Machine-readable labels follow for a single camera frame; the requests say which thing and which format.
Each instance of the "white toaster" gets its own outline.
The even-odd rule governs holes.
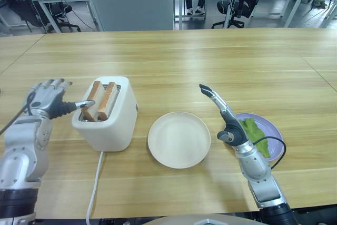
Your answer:
[[[81,110],[77,110],[72,125],[96,151],[125,150],[131,142],[138,115],[138,104],[130,81],[123,76],[101,76],[95,81],[100,81],[105,87],[114,82],[118,87],[119,93],[110,116],[106,121],[90,122],[84,120]],[[93,83],[82,100],[87,99]]]

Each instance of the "green lettuce leaf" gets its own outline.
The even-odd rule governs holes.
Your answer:
[[[247,118],[244,121],[239,120],[241,125],[243,126],[244,131],[247,133],[249,139],[252,142],[256,142],[258,139],[265,137],[265,134],[261,129],[259,129],[253,118]],[[265,139],[259,142],[256,145],[257,149],[263,154],[265,158],[270,158],[269,150],[268,150],[268,140]]]

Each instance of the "robotic hand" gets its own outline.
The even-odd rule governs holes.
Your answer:
[[[242,174],[248,179],[249,188],[260,209],[262,221],[274,225],[298,224],[278,182],[271,175],[269,163],[249,140],[232,109],[214,90],[206,85],[199,86],[201,92],[220,109],[226,127],[217,134],[217,138],[235,150]]]
[[[38,187],[48,168],[46,148],[53,128],[51,119],[95,103],[63,102],[71,84],[64,79],[50,79],[34,85],[24,107],[0,131],[2,134],[8,128],[5,153],[0,159],[1,225],[34,224]]]

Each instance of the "toast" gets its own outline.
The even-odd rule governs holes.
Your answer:
[[[100,81],[95,81],[87,100],[95,101],[95,104],[82,108],[82,113],[89,121],[98,121],[98,107],[104,97],[105,90]]]
[[[100,106],[98,107],[98,117],[101,121],[106,121],[109,118],[117,96],[117,85],[114,82],[110,82],[105,90]]]

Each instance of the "empty plate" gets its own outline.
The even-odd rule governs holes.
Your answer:
[[[148,133],[148,147],[159,163],[183,169],[201,162],[211,146],[206,124],[197,116],[173,112],[157,119]]]

